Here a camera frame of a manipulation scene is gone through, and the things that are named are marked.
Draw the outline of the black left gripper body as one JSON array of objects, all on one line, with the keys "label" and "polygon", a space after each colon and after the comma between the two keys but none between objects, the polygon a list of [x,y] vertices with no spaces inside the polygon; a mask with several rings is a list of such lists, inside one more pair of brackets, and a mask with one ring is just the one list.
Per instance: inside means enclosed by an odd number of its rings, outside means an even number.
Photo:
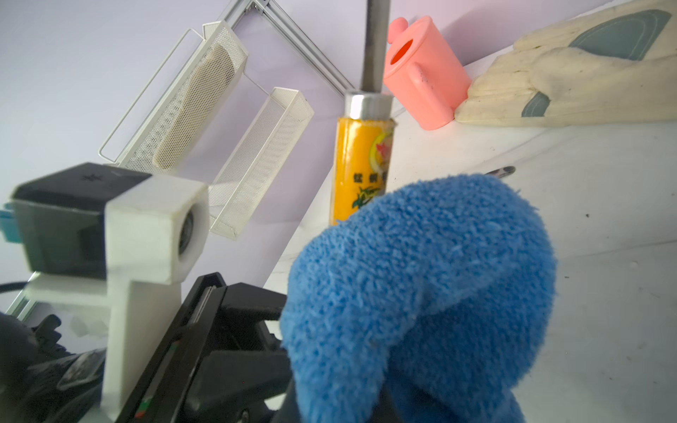
[{"label": "black left gripper body", "polygon": [[271,422],[266,400],[292,371],[267,327],[287,297],[220,273],[199,277],[160,341],[119,422]]}]

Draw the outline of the blue microfibre rag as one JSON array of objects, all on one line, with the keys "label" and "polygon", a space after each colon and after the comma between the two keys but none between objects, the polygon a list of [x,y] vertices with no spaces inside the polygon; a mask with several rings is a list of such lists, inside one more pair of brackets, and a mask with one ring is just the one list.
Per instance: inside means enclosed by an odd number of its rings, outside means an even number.
[{"label": "blue microfibre rag", "polygon": [[379,197],[296,258],[280,328],[305,422],[521,422],[556,261],[544,223],[493,176]]}]

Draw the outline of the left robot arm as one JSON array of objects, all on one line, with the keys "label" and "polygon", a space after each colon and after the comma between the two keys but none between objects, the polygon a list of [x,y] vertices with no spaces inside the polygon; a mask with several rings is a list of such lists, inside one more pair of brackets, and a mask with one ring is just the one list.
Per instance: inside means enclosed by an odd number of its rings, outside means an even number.
[{"label": "left robot arm", "polygon": [[[218,273],[198,278],[123,405],[121,422],[269,422],[268,398],[292,379],[286,351],[267,328],[286,296]],[[1,318],[1,419],[77,422],[102,399],[104,350],[71,354],[58,317],[28,327]]]}]

